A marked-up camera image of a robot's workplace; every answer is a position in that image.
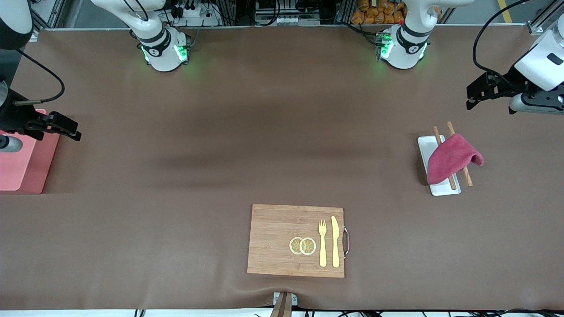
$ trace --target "white rectangular tray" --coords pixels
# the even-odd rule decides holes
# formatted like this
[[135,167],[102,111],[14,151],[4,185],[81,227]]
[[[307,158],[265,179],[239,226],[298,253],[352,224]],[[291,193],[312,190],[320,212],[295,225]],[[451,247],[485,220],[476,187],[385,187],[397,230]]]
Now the white rectangular tray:
[[[441,141],[444,142],[444,135],[440,136]],[[421,152],[421,158],[423,159],[423,165],[425,165],[425,174],[428,175],[427,165],[429,162],[429,158],[431,154],[435,152],[435,150],[439,147],[437,144],[437,139],[435,139],[434,135],[429,137],[418,137],[417,144],[419,144],[419,151]],[[453,175],[455,178],[456,189],[451,189],[451,184],[448,181],[448,178],[443,180],[442,182],[436,185],[429,185],[431,187],[431,195],[433,196],[444,196],[444,195],[455,195],[457,193],[461,193],[460,184],[458,183],[458,178],[456,177],[456,173]]]

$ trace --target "pink towel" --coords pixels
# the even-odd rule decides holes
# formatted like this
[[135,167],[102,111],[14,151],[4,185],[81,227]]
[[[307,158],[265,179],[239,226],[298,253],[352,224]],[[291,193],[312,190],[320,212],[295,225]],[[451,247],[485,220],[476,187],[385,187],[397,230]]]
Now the pink towel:
[[462,135],[454,134],[431,154],[427,177],[429,184],[442,182],[470,162],[482,166],[484,157]]

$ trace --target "pink bin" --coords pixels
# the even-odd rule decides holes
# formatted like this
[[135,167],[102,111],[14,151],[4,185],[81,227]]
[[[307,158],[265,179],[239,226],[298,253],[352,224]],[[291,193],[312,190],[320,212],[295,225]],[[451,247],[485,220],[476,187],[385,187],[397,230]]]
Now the pink bin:
[[0,153],[0,194],[40,194],[51,167],[59,134],[45,133],[43,141],[7,134],[22,141],[16,153]]

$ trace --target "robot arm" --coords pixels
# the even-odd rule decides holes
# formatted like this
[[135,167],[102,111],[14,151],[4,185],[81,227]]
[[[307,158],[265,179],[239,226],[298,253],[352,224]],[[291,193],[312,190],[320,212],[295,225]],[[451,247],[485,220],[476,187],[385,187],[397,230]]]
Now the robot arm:
[[510,114],[564,115],[564,15],[533,43],[503,78],[486,72],[466,88],[466,94],[468,110],[487,99],[512,97]]
[[190,38],[171,27],[164,27],[154,11],[166,0],[92,0],[131,28],[145,53],[145,60],[160,72],[170,72],[188,62]]
[[380,59],[399,69],[414,67],[423,58],[427,39],[437,24],[434,6],[462,7],[474,0],[404,0],[407,15],[402,25],[395,24],[384,31],[390,35],[387,43],[377,47]]
[[[0,1],[0,49],[18,50],[29,41],[32,33],[33,22],[29,1]],[[53,99],[55,98],[28,100],[9,89],[0,79],[0,130],[28,135],[36,140],[42,140],[45,132],[58,133],[76,141],[80,140],[81,133],[77,131],[76,122],[58,112],[43,115],[33,107],[34,104]]]
[[0,1],[0,48],[17,50],[31,38],[33,21],[26,0]]

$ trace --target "cutting board handle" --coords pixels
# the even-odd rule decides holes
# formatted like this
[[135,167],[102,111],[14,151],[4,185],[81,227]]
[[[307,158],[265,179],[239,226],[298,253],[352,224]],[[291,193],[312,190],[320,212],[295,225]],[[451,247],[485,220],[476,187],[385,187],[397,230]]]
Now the cutting board handle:
[[[346,251],[345,251],[345,256],[344,258],[347,258],[347,254],[349,253],[350,249],[351,249],[351,236],[349,234],[349,231],[347,230],[347,227],[345,227],[343,225],[343,233],[346,234],[347,236],[347,244],[346,244]],[[343,239],[343,250],[345,250],[345,239]]]

